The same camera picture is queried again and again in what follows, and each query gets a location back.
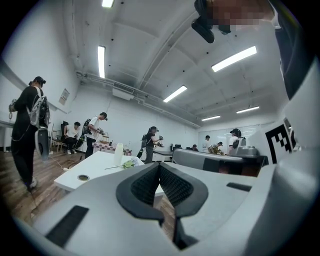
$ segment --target fluorescent light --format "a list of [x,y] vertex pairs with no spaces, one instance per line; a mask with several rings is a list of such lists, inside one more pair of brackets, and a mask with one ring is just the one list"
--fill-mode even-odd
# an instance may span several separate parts
[[220,117],[221,117],[220,115],[217,115],[217,116],[209,117],[206,119],[202,119],[202,121],[207,121],[207,120],[216,119],[216,118],[220,118]]
[[165,103],[171,101],[174,97],[177,97],[179,94],[183,93],[187,87],[182,85],[178,90],[176,90],[174,93],[172,93],[168,98],[164,100]]
[[217,72],[219,70],[222,70],[223,68],[233,64],[233,63],[236,63],[238,61],[241,61],[243,60],[244,58],[246,57],[249,57],[251,55],[254,55],[257,53],[257,49],[255,46],[249,48],[249,49],[246,49],[246,50],[243,50],[221,62],[219,62],[218,64],[215,64],[212,66],[212,69],[214,72]]
[[251,107],[251,108],[248,108],[248,109],[237,111],[236,113],[240,114],[240,113],[251,111],[251,110],[257,110],[258,108],[260,108],[260,107],[259,106],[255,106],[255,107]]
[[112,7],[112,5],[114,4],[114,0],[103,0],[102,1],[102,7]]
[[99,75],[101,78],[105,77],[105,51],[104,46],[98,46],[98,66],[99,66]]

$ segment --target desk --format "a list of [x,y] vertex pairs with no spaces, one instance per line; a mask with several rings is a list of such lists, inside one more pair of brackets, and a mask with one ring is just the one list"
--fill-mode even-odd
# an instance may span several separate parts
[[[132,156],[124,155],[122,157],[121,163],[131,160]],[[144,163],[138,159],[139,165],[144,165]],[[121,172],[124,170],[122,167],[112,168],[112,169],[105,169],[115,167],[114,165],[114,154],[106,153],[98,151],[88,157],[87,159],[83,160],[82,162],[78,163],[74,166],[71,170],[66,171],[64,174],[59,176],[54,180],[54,184],[67,191],[74,191],[82,184],[86,183],[87,181],[82,181],[78,179],[79,175],[86,175],[89,177],[90,180],[103,177],[106,175],[114,174],[117,172]],[[154,197],[154,206],[159,207],[160,201],[164,195],[164,191],[162,190],[161,186],[159,185],[157,190],[155,191]]]
[[8,128],[13,128],[15,120],[9,119],[9,113],[0,112],[0,127],[3,127],[3,152],[6,152],[6,136],[8,134]]
[[[92,143],[92,146],[93,146],[93,153],[101,151],[101,152],[107,152],[107,153],[114,154],[116,151],[116,148],[117,148],[116,145],[109,146],[109,144],[104,144],[104,143],[99,143],[99,142]],[[123,149],[123,154],[125,156],[131,156],[131,153],[132,153],[132,149],[130,149],[130,148]]]
[[172,151],[153,151],[153,153],[158,154],[160,156],[160,160],[163,163],[167,157],[172,157]]

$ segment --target white backpack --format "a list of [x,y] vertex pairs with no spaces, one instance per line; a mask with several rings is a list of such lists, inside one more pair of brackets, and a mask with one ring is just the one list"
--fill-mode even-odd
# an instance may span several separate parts
[[39,98],[35,102],[37,96],[34,97],[31,111],[26,106],[26,111],[30,117],[30,124],[38,129],[40,127],[48,128],[50,112],[47,97],[41,96],[41,91],[38,87],[34,86],[34,88],[37,90]]

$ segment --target black t-shirt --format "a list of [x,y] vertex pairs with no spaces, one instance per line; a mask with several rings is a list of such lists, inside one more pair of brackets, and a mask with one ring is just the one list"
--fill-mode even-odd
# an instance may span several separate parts
[[[35,102],[39,99],[38,90],[34,86],[28,86],[23,90],[20,97],[14,104],[15,110],[17,110],[16,121],[13,126],[12,138],[14,140],[19,140],[22,135],[28,129],[30,124],[30,118],[27,112],[26,107],[31,111]],[[36,131],[36,127],[30,125],[30,132]]]
[[155,134],[152,133],[151,131],[147,133],[146,135],[146,146],[147,147],[153,147],[154,146],[154,142],[152,141],[151,137],[154,137]]

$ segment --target round hole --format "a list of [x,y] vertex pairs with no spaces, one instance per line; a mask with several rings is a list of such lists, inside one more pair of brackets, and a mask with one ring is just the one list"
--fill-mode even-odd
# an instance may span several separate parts
[[82,182],[87,182],[88,180],[90,180],[89,176],[87,175],[79,175],[77,178]]

